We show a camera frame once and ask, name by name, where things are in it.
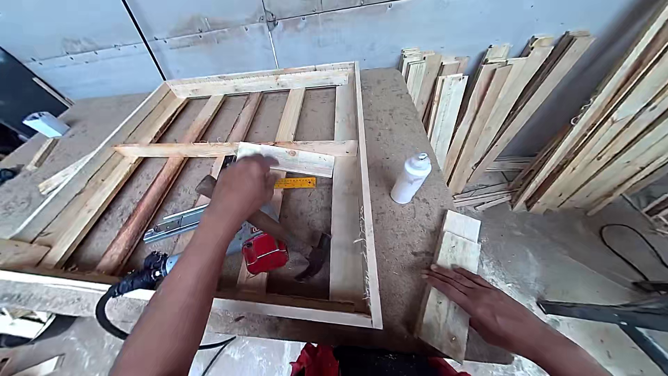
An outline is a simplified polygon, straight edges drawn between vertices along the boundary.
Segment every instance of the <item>white object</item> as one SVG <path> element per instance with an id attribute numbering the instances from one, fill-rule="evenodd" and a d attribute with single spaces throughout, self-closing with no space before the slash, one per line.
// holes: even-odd
<path id="1" fill-rule="evenodd" d="M 406 159 L 390 197 L 396 203 L 409 203 L 431 171 L 432 162 L 427 153 L 418 153 Z"/>
<path id="2" fill-rule="evenodd" d="M 59 137 L 69 130 L 64 122 L 48 112 L 35 112 L 23 119 L 23 123 L 46 137 Z"/>

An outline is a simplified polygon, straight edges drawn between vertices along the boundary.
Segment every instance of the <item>hammer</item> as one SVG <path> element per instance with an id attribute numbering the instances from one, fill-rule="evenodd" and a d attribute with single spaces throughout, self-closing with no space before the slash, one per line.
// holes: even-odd
<path id="1" fill-rule="evenodd" d="M 216 186 L 218 181 L 211 175 L 205 176 L 202 181 L 197 184 L 195 191 L 205 197 L 211 198 L 213 196 L 213 189 Z M 271 216 L 266 214 L 264 211 L 258 210 L 246 219 L 251 225 L 259 228 L 263 232 L 268 233 L 276 239 L 283 240 L 287 245 L 288 249 L 298 250 L 309 262 L 309 265 L 302 271 L 297 274 L 295 279 L 299 282 L 305 281 L 314 275 L 320 272 L 320 269 L 323 268 L 323 264 L 329 256 L 330 250 L 330 241 L 331 236 L 326 233 L 321 233 L 320 240 L 318 241 L 317 246 L 312 246 L 309 242 L 302 240 L 297 237 L 291 231 L 283 227 L 278 221 L 274 220 Z M 305 254 L 305 250 L 311 249 L 308 254 Z"/>

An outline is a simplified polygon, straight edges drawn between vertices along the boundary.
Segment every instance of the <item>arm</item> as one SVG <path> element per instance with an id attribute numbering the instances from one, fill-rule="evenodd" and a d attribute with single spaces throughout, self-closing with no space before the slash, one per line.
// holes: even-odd
<path id="1" fill-rule="evenodd" d="M 610 375 L 583 348 L 481 276 L 432 265 L 422 278 L 462 307 L 485 341 L 530 359 L 548 374 Z"/>
<path id="2" fill-rule="evenodd" d="M 243 221 L 273 194 L 271 160 L 225 169 L 190 243 L 126 339 L 110 375 L 187 375 L 204 334 L 225 251 Z"/>

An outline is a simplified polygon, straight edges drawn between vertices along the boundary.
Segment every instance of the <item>concrete floor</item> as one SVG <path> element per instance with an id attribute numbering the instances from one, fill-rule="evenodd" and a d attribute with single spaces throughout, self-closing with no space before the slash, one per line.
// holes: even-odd
<path id="1" fill-rule="evenodd" d="M 500 179 L 500 173 L 488 174 L 480 184 L 497 183 Z M 537 298 L 618 304 L 643 297 L 630 289 L 631 282 L 639 276 L 601 243 L 598 229 L 605 223 L 631 225 L 643 232 L 666 258 L 668 239 L 652 233 L 645 218 L 625 200 L 617 200 L 593 217 L 580 211 L 514 213 L 507 203 L 483 212 L 470 208 L 460 208 L 460 212 L 482 221 L 479 273 L 483 277 L 584 347 L 613 375 L 663 374 L 615 325 L 547 317 L 535 304 Z M 607 235 L 613 247 L 651 279 L 668 280 L 668 270 L 633 232 L 614 229 Z M 207 333 L 204 342 L 226 337 Z M 0 356 L 11 355 L 11 372 L 64 353 L 63 365 L 54 375 L 81 374 L 83 370 L 87 375 L 106 375 L 120 346 L 121 342 L 106 334 L 94 319 L 80 318 L 59 337 L 11 351 L 0 350 Z M 297 358 L 302 346 L 303 343 L 239 338 L 218 358 L 210 374 L 288 375 L 289 362 Z M 199 352 L 190 374 L 201 375 L 215 352 Z M 453 364 L 473 376 L 544 375 L 535 364 L 521 357 L 516 357 L 511 365 Z"/>

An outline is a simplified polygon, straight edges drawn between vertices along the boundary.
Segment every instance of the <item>red drill battery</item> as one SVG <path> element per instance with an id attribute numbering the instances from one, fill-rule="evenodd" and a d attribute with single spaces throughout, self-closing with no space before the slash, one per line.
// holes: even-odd
<path id="1" fill-rule="evenodd" d="M 285 266 L 289 260 L 285 243 L 267 233 L 248 239 L 241 248 L 241 253 L 244 255 L 248 272 L 253 275 Z"/>

